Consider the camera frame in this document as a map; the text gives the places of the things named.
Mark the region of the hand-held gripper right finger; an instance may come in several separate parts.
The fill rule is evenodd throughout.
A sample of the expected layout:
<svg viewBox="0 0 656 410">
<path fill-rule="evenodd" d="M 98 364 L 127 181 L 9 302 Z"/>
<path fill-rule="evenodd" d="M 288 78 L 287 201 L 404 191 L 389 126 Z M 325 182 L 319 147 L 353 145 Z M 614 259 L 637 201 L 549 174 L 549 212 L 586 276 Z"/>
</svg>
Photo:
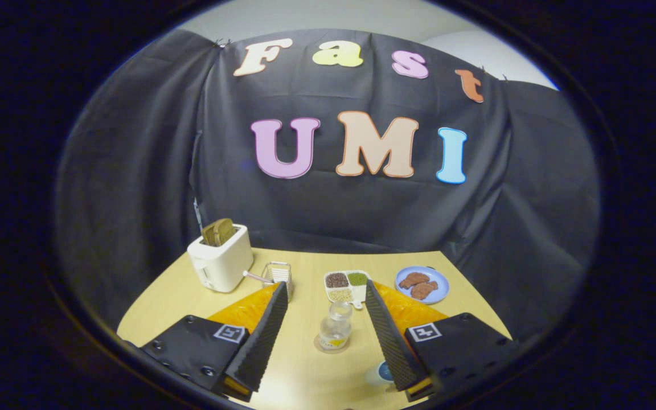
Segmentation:
<svg viewBox="0 0 656 410">
<path fill-rule="evenodd" d="M 473 314 L 448 316 L 372 280 L 365 306 L 395 387 L 409 401 L 463 393 L 520 350 Z"/>
</svg>

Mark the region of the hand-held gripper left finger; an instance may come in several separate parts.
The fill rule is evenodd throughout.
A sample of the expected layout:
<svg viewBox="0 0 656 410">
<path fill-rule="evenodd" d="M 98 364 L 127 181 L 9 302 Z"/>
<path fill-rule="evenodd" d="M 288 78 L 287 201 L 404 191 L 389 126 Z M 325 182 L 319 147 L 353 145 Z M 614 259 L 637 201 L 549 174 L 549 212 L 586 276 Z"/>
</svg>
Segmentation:
<svg viewBox="0 0 656 410">
<path fill-rule="evenodd" d="M 216 395 L 250 401 L 288 309 L 277 282 L 208 318 L 188 314 L 142 346 L 162 368 Z"/>
</svg>

